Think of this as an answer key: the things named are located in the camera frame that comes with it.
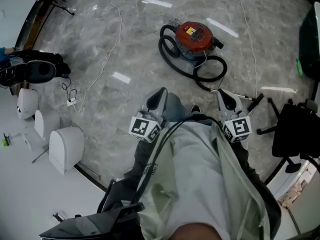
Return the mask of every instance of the green object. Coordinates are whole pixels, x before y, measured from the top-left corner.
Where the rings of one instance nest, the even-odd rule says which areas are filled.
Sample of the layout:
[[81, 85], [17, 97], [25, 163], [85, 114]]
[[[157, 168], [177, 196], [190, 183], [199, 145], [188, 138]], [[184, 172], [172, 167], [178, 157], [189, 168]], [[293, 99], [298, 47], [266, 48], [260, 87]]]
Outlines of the green object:
[[299, 77], [303, 77], [304, 72], [302, 71], [302, 66], [301, 66], [300, 60], [298, 58], [296, 59], [296, 69], [298, 70]]

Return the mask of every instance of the marble floor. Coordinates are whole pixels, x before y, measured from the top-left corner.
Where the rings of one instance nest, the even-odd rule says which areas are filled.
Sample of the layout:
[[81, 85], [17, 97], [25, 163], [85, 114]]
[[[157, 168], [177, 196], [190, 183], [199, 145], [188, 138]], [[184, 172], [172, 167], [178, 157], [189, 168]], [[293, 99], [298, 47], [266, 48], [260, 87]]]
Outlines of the marble floor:
[[[85, 134], [82, 163], [101, 175], [107, 185], [131, 168], [137, 140], [128, 134], [144, 95], [166, 87], [177, 94], [186, 107], [197, 104], [208, 116], [219, 118], [215, 94], [203, 91], [193, 80], [173, 71], [158, 50], [160, 28], [170, 21], [196, 21], [206, 24], [224, 44], [214, 54], [222, 57], [228, 71], [220, 83], [209, 84], [237, 94], [255, 96], [256, 74], [251, 42], [239, 0], [158, 0], [172, 4], [165, 7], [142, 0], [112, 0], [121, 11], [122, 33], [103, 74], [86, 93], [81, 112], [67, 106], [61, 88], [68, 80], [54, 80], [32, 87], [41, 94], [40, 109], [55, 109], [63, 126], [78, 126]], [[299, 77], [296, 68], [299, 27], [310, 4], [306, 0], [242, 0], [250, 26], [256, 57], [257, 92], [272, 97], [279, 109], [289, 99], [295, 102], [309, 97], [312, 82]], [[76, 108], [85, 90], [101, 73], [120, 33], [121, 19], [110, 0], [67, 0], [75, 16], [55, 8], [39, 35], [35, 49], [60, 53], [71, 68], [72, 88], [77, 89]], [[238, 37], [210, 24], [211, 18], [238, 34]], [[186, 71], [191, 66], [177, 61]], [[202, 76], [219, 74], [220, 67], [208, 62]], [[125, 83], [112, 75], [118, 72], [130, 78]], [[283, 91], [270, 88], [285, 88]], [[277, 119], [263, 99], [251, 113], [252, 129], [273, 126]], [[272, 157], [273, 133], [251, 134], [243, 142], [249, 150], [249, 163], [264, 180], [278, 164]]]

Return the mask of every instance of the black chair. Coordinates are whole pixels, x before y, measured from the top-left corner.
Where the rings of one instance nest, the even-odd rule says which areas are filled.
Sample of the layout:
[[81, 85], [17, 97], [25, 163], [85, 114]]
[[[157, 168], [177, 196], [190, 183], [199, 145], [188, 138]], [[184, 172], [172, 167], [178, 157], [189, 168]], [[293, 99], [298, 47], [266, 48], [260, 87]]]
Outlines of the black chair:
[[278, 119], [277, 125], [266, 130], [257, 129], [258, 135], [274, 133], [272, 155], [283, 158], [281, 165], [288, 162], [285, 172], [295, 173], [301, 168], [301, 163], [294, 163], [290, 158], [300, 155], [301, 159], [309, 160], [319, 170], [319, 165], [312, 159], [318, 158], [320, 142], [320, 118], [316, 115], [318, 105], [307, 99], [304, 103], [294, 105], [289, 99], [279, 113], [272, 98], [267, 99]]

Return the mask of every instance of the chair wheel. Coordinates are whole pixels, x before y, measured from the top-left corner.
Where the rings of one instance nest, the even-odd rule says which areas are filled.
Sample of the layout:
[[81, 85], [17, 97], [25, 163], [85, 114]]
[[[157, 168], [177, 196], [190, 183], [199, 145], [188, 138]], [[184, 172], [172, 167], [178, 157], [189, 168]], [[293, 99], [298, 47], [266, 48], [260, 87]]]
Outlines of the chair wheel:
[[293, 174], [296, 173], [297, 171], [299, 171], [301, 168], [301, 163], [295, 163], [295, 164], [289, 164], [286, 168], [285, 168], [285, 172], [287, 174]]

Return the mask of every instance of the black vacuum hose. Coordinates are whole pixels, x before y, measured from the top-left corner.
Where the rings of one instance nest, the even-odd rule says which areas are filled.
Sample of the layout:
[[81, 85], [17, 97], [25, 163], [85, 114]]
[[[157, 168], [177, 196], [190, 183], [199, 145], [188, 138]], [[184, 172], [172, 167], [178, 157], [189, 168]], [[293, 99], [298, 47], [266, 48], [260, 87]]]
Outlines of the black vacuum hose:
[[[177, 46], [177, 43], [176, 41], [169, 35], [164, 35], [165, 33], [165, 30], [166, 29], [170, 29], [171, 31], [173, 31], [174, 33], [176, 33], [177, 31], [177, 27], [174, 27], [172, 25], [164, 25], [161, 30], [160, 30], [160, 39], [159, 39], [159, 43], [158, 43], [158, 46], [159, 46], [159, 51], [160, 51], [160, 54], [162, 56], [162, 58], [164, 59], [164, 61], [176, 72], [178, 72], [179, 74], [187, 77], [187, 78], [190, 78], [190, 79], [193, 79], [196, 84], [202, 88], [203, 90], [205, 91], [208, 91], [210, 92], [211, 89], [204, 86], [201, 82], [206, 82], [206, 83], [211, 83], [211, 82], [214, 82], [214, 81], [217, 81], [219, 79], [221, 79], [226, 73], [227, 73], [227, 63], [220, 57], [218, 56], [207, 56], [205, 58], [205, 56], [201, 57], [200, 60], [197, 61], [197, 63], [195, 64], [195, 68], [193, 69], [193, 74], [189, 74], [189, 73], [186, 73], [184, 72], [183, 70], [181, 70], [180, 68], [178, 68], [177, 66], [175, 66], [169, 59], [168, 57], [166, 56], [165, 52], [164, 52], [164, 49], [166, 50], [166, 52], [173, 58], [179, 58], [180, 56], [180, 50], [178, 49], [178, 46]], [[166, 40], [168, 40], [174, 47], [174, 51], [172, 51], [166, 44]], [[198, 76], [198, 71], [199, 69], [201, 68], [201, 66], [197, 66], [197, 65], [200, 65], [202, 64], [205, 59], [207, 61], [209, 60], [215, 60], [215, 61], [218, 61], [222, 64], [223, 66], [223, 70], [221, 72], [221, 74], [219, 74], [218, 76], [216, 77], [212, 77], [212, 78], [203, 78], [203, 77], [199, 77]]]

